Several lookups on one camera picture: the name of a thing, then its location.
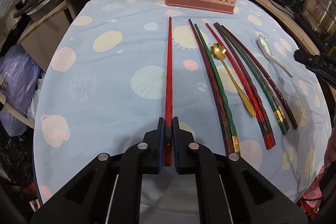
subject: printed tablecloth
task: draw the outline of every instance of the printed tablecloth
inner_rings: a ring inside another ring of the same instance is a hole
[[[331,125],[315,75],[294,61],[297,46],[272,17],[248,0],[238,0],[233,15],[168,7],[164,0],[92,0],[64,35],[41,90],[34,161],[43,202],[99,153],[123,153],[157,128],[159,117],[164,117],[169,16],[173,26],[173,115],[179,117],[181,128],[191,131],[197,142],[214,153],[224,155],[215,103],[188,19],[198,24],[209,46],[215,39],[205,22],[219,22],[268,71],[299,124],[297,130],[281,134],[251,74],[277,143],[266,150],[257,119],[246,112],[224,66],[216,60],[241,156],[297,201],[323,166]],[[264,58],[255,42],[260,33],[294,78]],[[163,168],[157,176],[145,175],[140,221],[197,223],[194,176],[178,176],[173,167]]]

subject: white ceramic spoon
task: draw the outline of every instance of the white ceramic spoon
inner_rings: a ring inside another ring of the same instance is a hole
[[[277,59],[276,57],[273,56],[271,47],[266,39],[266,37],[264,37],[262,34],[258,35],[258,46],[261,49],[263,55],[265,56],[265,58],[273,63],[276,63],[280,68],[283,69],[283,71],[285,73],[287,73],[287,75],[290,78],[293,78],[293,75],[291,74],[291,72],[285,67],[285,65],[283,63],[281,63],[279,61],[279,59]]]

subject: purple plastic bag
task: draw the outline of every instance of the purple plastic bag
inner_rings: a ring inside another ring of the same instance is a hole
[[[6,87],[2,89],[7,94],[6,102],[23,116],[26,115],[18,106],[27,112],[39,74],[40,67],[21,45],[12,46],[0,62],[0,75],[6,81]],[[0,112],[0,120],[11,137],[22,135],[27,129],[5,109]]]

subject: gold spoon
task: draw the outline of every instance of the gold spoon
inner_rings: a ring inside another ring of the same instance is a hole
[[[253,105],[251,104],[250,100],[247,98],[247,96],[245,95],[245,93],[242,91],[242,89],[239,87],[239,85],[237,84],[236,80],[233,78],[231,72],[229,71],[229,68],[227,67],[227,65],[224,63],[224,59],[226,58],[226,49],[223,46],[220,46],[218,43],[215,43],[211,48],[210,48],[210,52],[213,54],[213,56],[222,62],[222,64],[224,65],[228,75],[230,76],[233,84],[235,85],[238,94],[241,98],[241,100],[243,101],[243,104],[246,108],[246,110],[253,116],[256,117],[257,114],[255,112],[255,109],[253,107]]]

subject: metal bolt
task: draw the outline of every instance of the metal bolt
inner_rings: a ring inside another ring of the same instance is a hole
[[[236,160],[239,160],[239,155],[236,154],[236,153],[231,153],[229,154],[229,159],[232,160],[232,161],[236,161]]]
[[[200,145],[198,143],[190,143],[189,148],[192,150],[199,149]]]
[[[141,149],[141,150],[146,149],[147,147],[148,147],[148,144],[146,144],[146,143],[139,143],[138,144],[138,148]]]
[[[109,158],[109,155],[107,155],[106,153],[101,153],[98,155],[98,160],[100,161],[107,160],[108,158]]]

